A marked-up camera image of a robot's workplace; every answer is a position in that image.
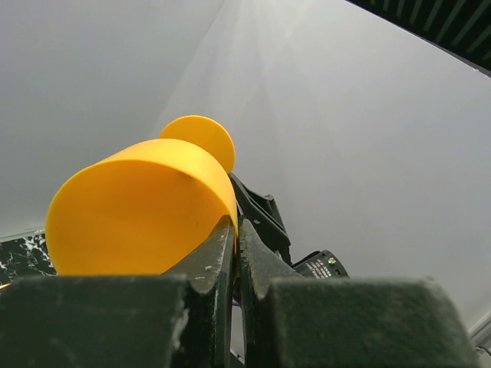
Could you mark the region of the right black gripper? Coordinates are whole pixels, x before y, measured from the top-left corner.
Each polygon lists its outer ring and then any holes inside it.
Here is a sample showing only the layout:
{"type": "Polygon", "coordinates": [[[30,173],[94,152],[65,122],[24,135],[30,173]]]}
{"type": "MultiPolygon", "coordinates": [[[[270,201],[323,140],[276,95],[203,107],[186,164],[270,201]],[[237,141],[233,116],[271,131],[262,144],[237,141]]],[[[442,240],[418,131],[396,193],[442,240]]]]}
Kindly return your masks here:
{"type": "Polygon", "coordinates": [[[276,253],[287,265],[291,265],[291,242],[274,197],[253,192],[232,172],[229,178],[240,216],[252,223],[266,247],[276,253]]]}

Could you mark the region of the orange wine glass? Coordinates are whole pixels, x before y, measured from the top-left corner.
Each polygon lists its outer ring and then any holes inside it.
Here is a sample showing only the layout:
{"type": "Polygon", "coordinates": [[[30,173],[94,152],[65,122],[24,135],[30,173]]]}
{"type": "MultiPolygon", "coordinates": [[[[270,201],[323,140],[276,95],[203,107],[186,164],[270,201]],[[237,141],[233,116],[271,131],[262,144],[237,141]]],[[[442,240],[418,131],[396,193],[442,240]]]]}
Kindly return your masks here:
{"type": "Polygon", "coordinates": [[[60,276],[162,274],[222,217],[237,223],[232,137],[189,115],[74,174],[48,208],[45,238],[60,276]]]}

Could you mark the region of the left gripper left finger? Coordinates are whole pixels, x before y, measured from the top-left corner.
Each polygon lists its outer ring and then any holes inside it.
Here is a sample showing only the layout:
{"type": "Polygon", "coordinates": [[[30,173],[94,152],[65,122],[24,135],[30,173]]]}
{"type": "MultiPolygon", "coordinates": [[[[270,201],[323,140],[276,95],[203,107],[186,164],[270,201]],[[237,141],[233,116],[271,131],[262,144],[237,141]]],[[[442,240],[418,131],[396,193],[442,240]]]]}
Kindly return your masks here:
{"type": "Polygon", "coordinates": [[[1,294],[3,367],[228,367],[235,233],[158,276],[30,277],[1,294]]]}

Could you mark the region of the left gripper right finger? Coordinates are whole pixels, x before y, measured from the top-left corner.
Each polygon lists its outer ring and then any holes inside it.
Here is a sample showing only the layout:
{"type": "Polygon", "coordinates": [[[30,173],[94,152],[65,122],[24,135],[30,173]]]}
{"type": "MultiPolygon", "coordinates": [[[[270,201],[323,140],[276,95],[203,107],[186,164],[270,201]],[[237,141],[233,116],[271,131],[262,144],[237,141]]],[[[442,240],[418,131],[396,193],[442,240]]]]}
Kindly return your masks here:
{"type": "Polygon", "coordinates": [[[477,367],[463,322],[430,279],[307,278],[243,220],[238,240],[248,367],[477,367]]]}

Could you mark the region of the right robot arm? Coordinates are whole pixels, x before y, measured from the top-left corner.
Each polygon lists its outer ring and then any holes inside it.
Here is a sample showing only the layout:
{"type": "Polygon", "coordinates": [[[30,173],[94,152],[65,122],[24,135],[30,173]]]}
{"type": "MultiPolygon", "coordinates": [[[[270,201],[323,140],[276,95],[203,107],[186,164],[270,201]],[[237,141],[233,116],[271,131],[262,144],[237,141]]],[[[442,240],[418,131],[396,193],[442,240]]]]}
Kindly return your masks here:
{"type": "Polygon", "coordinates": [[[274,197],[253,192],[233,173],[229,174],[229,178],[234,188],[239,215],[252,223],[264,245],[288,266],[304,277],[326,279],[348,276],[339,258],[329,250],[313,251],[300,261],[292,262],[291,241],[274,197]]]}

